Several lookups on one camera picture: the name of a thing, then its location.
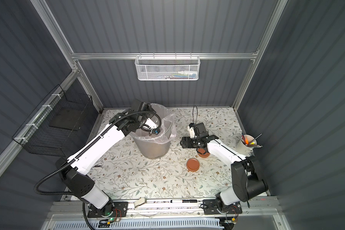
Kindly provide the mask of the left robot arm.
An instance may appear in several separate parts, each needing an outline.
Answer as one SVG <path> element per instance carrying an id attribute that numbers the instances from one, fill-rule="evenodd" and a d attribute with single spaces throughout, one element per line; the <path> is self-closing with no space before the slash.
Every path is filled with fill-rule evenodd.
<path id="1" fill-rule="evenodd" d="M 117 113 L 95 138 L 70 156 L 66 160 L 70 165 L 59 174 L 72 195 L 97 209 L 110 206 L 111 198 L 95 184 L 88 173 L 110 148 L 131 132 L 142 128 L 155 115 L 150 103 L 134 100 L 131 108 Z"/>

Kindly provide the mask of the orange jar lid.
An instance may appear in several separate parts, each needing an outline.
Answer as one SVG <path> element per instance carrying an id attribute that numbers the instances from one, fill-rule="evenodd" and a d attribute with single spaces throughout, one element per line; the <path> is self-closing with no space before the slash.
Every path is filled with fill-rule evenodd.
<path id="1" fill-rule="evenodd" d="M 198 156 L 200 156 L 201 158 L 207 158 L 210 156 L 210 153 L 208 151 L 206 151 L 205 149 L 197 149 L 197 154 Z"/>
<path id="2" fill-rule="evenodd" d="M 200 168 L 200 163 L 197 159 L 191 158 L 186 162 L 187 170 L 190 172 L 196 172 Z"/>

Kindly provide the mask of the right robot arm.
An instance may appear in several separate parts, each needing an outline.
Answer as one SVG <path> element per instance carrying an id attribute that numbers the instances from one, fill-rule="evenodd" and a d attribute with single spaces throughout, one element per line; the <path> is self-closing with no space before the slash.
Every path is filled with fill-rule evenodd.
<path id="1" fill-rule="evenodd" d="M 190 123 L 188 137 L 182 137 L 184 149 L 195 149 L 201 157 L 215 156 L 231 168 L 232 186 L 216 194 L 213 205 L 202 206 L 208 210 L 215 207 L 218 212 L 238 211 L 239 202 L 250 199 L 268 190 L 268 184 L 255 156 L 245 156 L 225 145 L 216 135 L 210 135 L 203 123 Z"/>

